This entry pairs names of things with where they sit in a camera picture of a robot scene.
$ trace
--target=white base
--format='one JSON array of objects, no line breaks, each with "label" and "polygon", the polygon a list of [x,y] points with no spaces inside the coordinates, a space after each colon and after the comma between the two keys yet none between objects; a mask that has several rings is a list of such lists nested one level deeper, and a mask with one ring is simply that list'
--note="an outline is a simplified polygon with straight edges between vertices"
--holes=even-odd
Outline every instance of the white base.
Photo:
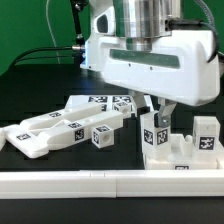
[{"label": "white base", "polygon": [[0,173],[0,198],[224,196],[223,170]]}]

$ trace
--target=black cable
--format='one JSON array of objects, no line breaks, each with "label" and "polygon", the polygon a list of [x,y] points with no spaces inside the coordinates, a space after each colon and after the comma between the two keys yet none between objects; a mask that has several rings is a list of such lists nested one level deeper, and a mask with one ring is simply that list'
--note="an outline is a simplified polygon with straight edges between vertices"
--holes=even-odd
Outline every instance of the black cable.
[{"label": "black cable", "polygon": [[15,64],[21,61],[36,60],[36,59],[53,59],[53,58],[73,58],[73,55],[58,55],[58,56],[43,56],[43,57],[31,57],[31,58],[21,58],[15,62]]},{"label": "black cable", "polygon": [[36,52],[43,52],[43,51],[67,51],[67,50],[72,50],[72,47],[70,46],[65,46],[65,47],[43,47],[43,48],[36,48],[36,49],[32,49],[29,51],[26,51],[22,54],[20,54],[19,56],[17,56],[13,62],[9,65],[9,69],[14,67],[14,65],[17,63],[17,61],[19,61],[21,58],[32,54],[32,53],[36,53]]},{"label": "black cable", "polygon": [[205,27],[207,27],[207,28],[209,28],[209,29],[212,31],[213,36],[214,36],[214,38],[215,38],[215,48],[214,48],[214,50],[213,50],[212,55],[210,56],[210,59],[208,60],[208,63],[209,63],[209,62],[211,62],[211,61],[216,57],[216,55],[218,54],[218,51],[219,51],[219,45],[220,45],[220,42],[219,42],[219,35],[218,35],[218,33],[217,33],[215,27],[212,26],[211,24],[209,24],[209,23],[204,23],[204,22],[201,22],[200,24],[203,25],[203,26],[205,26]]}]

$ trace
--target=white block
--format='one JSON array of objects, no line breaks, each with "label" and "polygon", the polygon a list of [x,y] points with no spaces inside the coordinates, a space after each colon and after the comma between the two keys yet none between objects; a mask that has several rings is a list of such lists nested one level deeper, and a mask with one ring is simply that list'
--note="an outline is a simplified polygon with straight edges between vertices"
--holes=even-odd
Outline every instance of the white block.
[{"label": "white block", "polygon": [[217,162],[197,162],[193,160],[158,161],[146,157],[146,170],[204,170],[217,169]]},{"label": "white block", "polygon": [[120,101],[113,104],[113,110],[120,111],[124,119],[131,117],[131,104],[125,101]]},{"label": "white block", "polygon": [[45,142],[50,150],[58,150],[90,139],[91,128],[105,123],[114,129],[121,128],[123,126],[122,113],[118,111],[102,112],[82,120],[71,122],[70,125],[62,125],[48,129],[40,133],[37,138],[40,142]]},{"label": "white block", "polygon": [[195,117],[193,128],[193,159],[215,161],[220,124],[215,117]]},{"label": "white block", "polygon": [[0,128],[0,150],[2,150],[2,148],[4,147],[6,142],[5,139],[5,132],[3,128]]},{"label": "white block", "polygon": [[75,121],[101,112],[100,104],[90,102],[23,120],[20,126],[26,130],[50,128],[63,120]]},{"label": "white block", "polygon": [[114,145],[114,130],[106,124],[93,127],[92,143],[98,148]]},{"label": "white block", "polygon": [[182,134],[171,134],[172,153],[179,152],[183,156],[192,155],[192,136],[188,135],[184,138]]},{"label": "white block", "polygon": [[49,152],[45,142],[38,141],[37,137],[19,125],[4,128],[6,139],[29,158],[37,158]]},{"label": "white block", "polygon": [[171,153],[170,127],[155,127],[154,116],[157,113],[141,115],[142,152],[151,159],[166,160]]}]

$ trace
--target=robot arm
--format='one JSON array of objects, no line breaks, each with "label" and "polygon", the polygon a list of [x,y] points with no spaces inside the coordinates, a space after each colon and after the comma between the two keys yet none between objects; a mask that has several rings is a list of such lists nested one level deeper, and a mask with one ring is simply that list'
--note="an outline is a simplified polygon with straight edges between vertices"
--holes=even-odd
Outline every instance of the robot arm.
[{"label": "robot arm", "polygon": [[217,97],[218,57],[208,63],[213,33],[167,27],[181,18],[181,0],[90,0],[90,7],[92,33],[81,68],[107,83],[191,106]]}]

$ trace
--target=white plastic piece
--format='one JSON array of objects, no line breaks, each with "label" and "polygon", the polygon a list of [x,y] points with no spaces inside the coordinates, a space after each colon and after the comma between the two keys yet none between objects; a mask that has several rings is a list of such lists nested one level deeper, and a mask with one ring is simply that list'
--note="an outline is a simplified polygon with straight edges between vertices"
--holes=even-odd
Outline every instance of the white plastic piece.
[{"label": "white plastic piece", "polygon": [[[108,31],[105,33],[102,33],[98,30],[98,20],[100,17],[105,16],[107,19],[107,26],[108,26]],[[115,31],[116,31],[116,22],[115,22],[115,11],[114,11],[114,7],[111,6],[110,8],[108,8],[104,13],[102,13],[101,15],[97,16],[94,20],[94,29],[96,33],[100,33],[100,34],[107,34],[107,35],[114,35]]]},{"label": "white plastic piece", "polygon": [[101,106],[90,102],[23,120],[20,126],[26,130],[44,129],[63,120],[75,121],[98,113],[101,113]]},{"label": "white plastic piece", "polygon": [[37,158],[49,152],[45,142],[38,141],[37,137],[19,125],[4,128],[6,139],[29,158]]},{"label": "white plastic piece", "polygon": [[1,199],[177,196],[224,196],[224,171],[0,173]]},{"label": "white plastic piece", "polygon": [[151,159],[166,160],[171,153],[170,127],[156,128],[156,113],[141,115],[142,152]]},{"label": "white plastic piece", "polygon": [[0,150],[2,150],[2,148],[4,147],[6,142],[5,139],[5,132],[3,128],[0,128]]},{"label": "white plastic piece", "polygon": [[108,124],[117,129],[123,126],[123,115],[118,111],[102,112],[100,114],[71,122],[69,125],[51,128],[41,132],[37,137],[45,142],[50,150],[62,149],[91,138],[91,128]]},{"label": "white plastic piece", "polygon": [[172,153],[181,153],[182,156],[192,156],[193,138],[187,135],[185,138],[182,134],[171,134]]},{"label": "white plastic piece", "polygon": [[[152,100],[149,95],[144,95],[146,105],[150,107],[150,111],[153,111]],[[68,102],[65,106],[65,109],[70,109],[76,107],[80,104],[85,104],[87,102],[97,102],[102,106],[103,111],[110,111],[113,109],[113,104],[117,102],[125,101],[128,104],[131,104],[132,113],[135,112],[133,98],[129,95],[75,95],[70,96]]]},{"label": "white plastic piece", "polygon": [[198,161],[216,161],[220,124],[215,117],[194,117],[193,158]]},{"label": "white plastic piece", "polygon": [[114,59],[110,56],[111,49],[126,51],[125,38],[105,38],[92,32],[81,67],[91,67],[90,70],[100,73],[110,84],[191,106],[204,105],[213,101],[220,91],[218,57],[207,63],[213,42],[211,31],[175,30],[171,36],[155,39],[150,54],[177,56],[180,66],[170,68]]},{"label": "white plastic piece", "polygon": [[114,145],[114,129],[106,124],[93,127],[92,143],[98,148]]},{"label": "white plastic piece", "polygon": [[120,111],[123,114],[123,118],[131,117],[131,104],[121,101],[113,104],[113,109]]},{"label": "white plastic piece", "polygon": [[146,158],[146,170],[211,170],[217,169],[216,162],[198,162],[193,161],[192,159],[185,158],[185,160],[178,160],[178,158],[174,158],[173,161],[156,161],[150,158]]}]

